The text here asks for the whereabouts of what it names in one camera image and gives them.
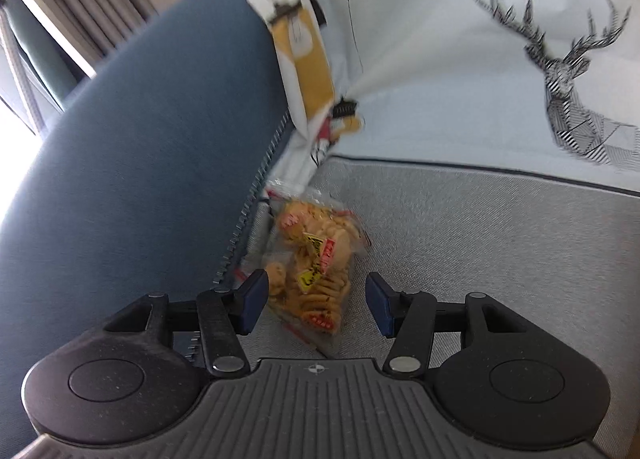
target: sunlight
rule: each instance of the sunlight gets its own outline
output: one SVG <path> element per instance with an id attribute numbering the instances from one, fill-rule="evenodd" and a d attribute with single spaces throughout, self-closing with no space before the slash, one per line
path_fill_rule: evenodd
<path id="1" fill-rule="evenodd" d="M 40 140 L 0 103 L 0 220 L 40 149 Z"/>

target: blue fabric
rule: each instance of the blue fabric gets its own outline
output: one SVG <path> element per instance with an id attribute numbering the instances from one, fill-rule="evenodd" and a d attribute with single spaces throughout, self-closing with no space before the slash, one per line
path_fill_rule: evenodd
<path id="1" fill-rule="evenodd" d="M 148 291 L 210 287 L 287 109 L 245 0 L 183 0 L 82 88 L 0 232 L 0 457 L 40 358 Z"/>

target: snack bag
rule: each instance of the snack bag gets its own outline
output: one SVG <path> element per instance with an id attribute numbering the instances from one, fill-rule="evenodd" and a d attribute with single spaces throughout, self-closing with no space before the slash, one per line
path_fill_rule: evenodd
<path id="1" fill-rule="evenodd" d="M 268 185 L 275 227 L 263 266 L 269 305 L 303 339 L 331 354 L 351 289 L 353 255 L 368 239 L 355 215 L 317 190 Z"/>

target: yellow label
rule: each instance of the yellow label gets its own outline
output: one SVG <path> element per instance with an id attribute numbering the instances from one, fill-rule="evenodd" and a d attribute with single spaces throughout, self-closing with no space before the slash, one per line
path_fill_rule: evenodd
<path id="1" fill-rule="evenodd" d="M 311 246 L 314 248 L 316 257 L 319 257 L 322 251 L 322 245 L 324 244 L 326 239 L 323 239 L 322 237 L 316 237 L 311 233 L 304 233 L 304 235 L 305 235 L 306 241 L 310 243 Z"/>
<path id="2" fill-rule="evenodd" d="M 296 68 L 307 119 L 313 118 L 335 100 L 334 83 L 322 41 L 308 10 L 283 16 L 271 26 L 276 48 Z"/>
<path id="3" fill-rule="evenodd" d="M 298 275 L 298 286 L 302 293 L 306 295 L 320 278 L 322 278 L 322 272 L 319 265 L 313 265 L 300 273 Z"/>

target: deer print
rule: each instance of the deer print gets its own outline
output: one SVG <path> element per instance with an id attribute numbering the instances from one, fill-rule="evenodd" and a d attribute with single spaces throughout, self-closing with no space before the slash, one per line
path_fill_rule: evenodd
<path id="1" fill-rule="evenodd" d="M 622 22 L 611 0 L 610 24 L 602 36 L 589 10 L 589 34 L 573 40 L 571 50 L 564 58 L 555 58 L 545 45 L 545 33 L 533 23 L 533 0 L 527 2 L 522 22 L 515 19 L 513 6 L 505 10 L 499 0 L 475 0 L 501 25 L 527 39 L 525 51 L 530 60 L 542 70 L 545 77 L 546 113 L 556 143 L 575 155 L 593 162 L 613 164 L 619 168 L 640 171 L 640 134 L 632 124 L 623 124 L 593 112 L 580 102 L 574 79 L 584 74 L 590 60 L 588 51 L 605 48 L 615 42 L 629 19 L 626 10 Z"/>

